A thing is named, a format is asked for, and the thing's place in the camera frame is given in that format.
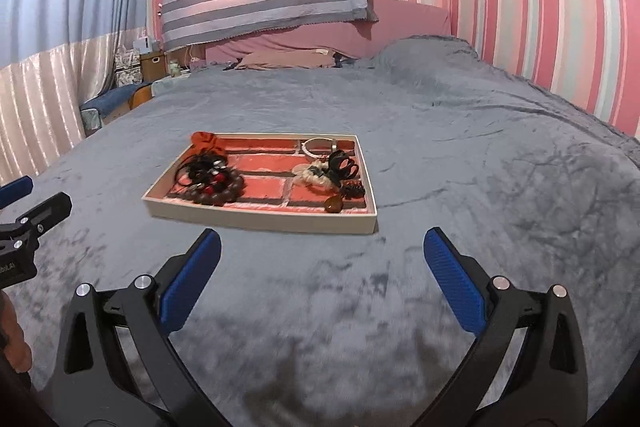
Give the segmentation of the person left hand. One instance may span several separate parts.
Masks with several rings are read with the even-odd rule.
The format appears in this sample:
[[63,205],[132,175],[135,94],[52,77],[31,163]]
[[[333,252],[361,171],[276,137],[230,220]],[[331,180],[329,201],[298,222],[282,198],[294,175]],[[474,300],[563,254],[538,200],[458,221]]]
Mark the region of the person left hand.
[[24,331],[18,324],[13,303],[4,291],[1,293],[1,329],[6,336],[3,353],[16,373],[27,373],[32,368],[32,349],[26,343]]

